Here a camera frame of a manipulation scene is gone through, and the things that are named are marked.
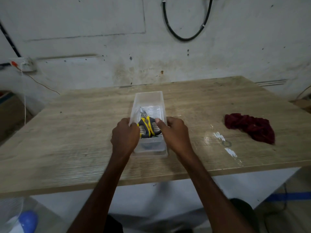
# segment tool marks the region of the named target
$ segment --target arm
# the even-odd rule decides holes
[[[188,128],[181,119],[167,117],[168,125],[156,119],[167,146],[173,150],[187,170],[216,233],[255,233],[244,217],[216,185],[194,153]]]
[[[122,119],[112,130],[112,155],[103,176],[67,233],[104,231],[108,210],[120,176],[139,141],[139,127]]]

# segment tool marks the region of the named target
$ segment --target white ridged insert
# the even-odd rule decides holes
[[[161,107],[160,106],[147,106],[147,107],[142,107],[144,109],[144,111],[146,111],[147,115],[152,117],[152,118],[159,118],[161,120],[163,120],[162,118],[162,113],[161,113]],[[160,131],[160,129],[158,128],[158,126],[156,125],[156,123],[153,123],[153,128],[155,132]],[[140,133],[141,134],[146,134],[146,131],[144,129],[143,126],[140,126]]]

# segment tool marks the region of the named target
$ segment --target black pants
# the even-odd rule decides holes
[[[231,203],[237,210],[245,217],[252,228],[259,233],[259,223],[256,214],[252,207],[243,200],[231,199]],[[104,233],[123,233],[122,224],[115,220],[112,216],[108,215],[104,228]]]

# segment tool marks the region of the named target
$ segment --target left hand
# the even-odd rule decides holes
[[[112,130],[112,155],[111,159],[123,160],[130,157],[139,141],[140,129],[136,123],[128,125],[130,118],[123,118]]]

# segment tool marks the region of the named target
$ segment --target scissors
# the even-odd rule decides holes
[[[154,131],[152,123],[155,123],[156,121],[154,118],[148,116],[146,111],[142,107],[140,107],[140,115],[142,119],[139,121],[137,126],[143,126],[146,131],[145,134],[140,133],[140,138],[150,138],[161,134],[161,130],[158,132]]]

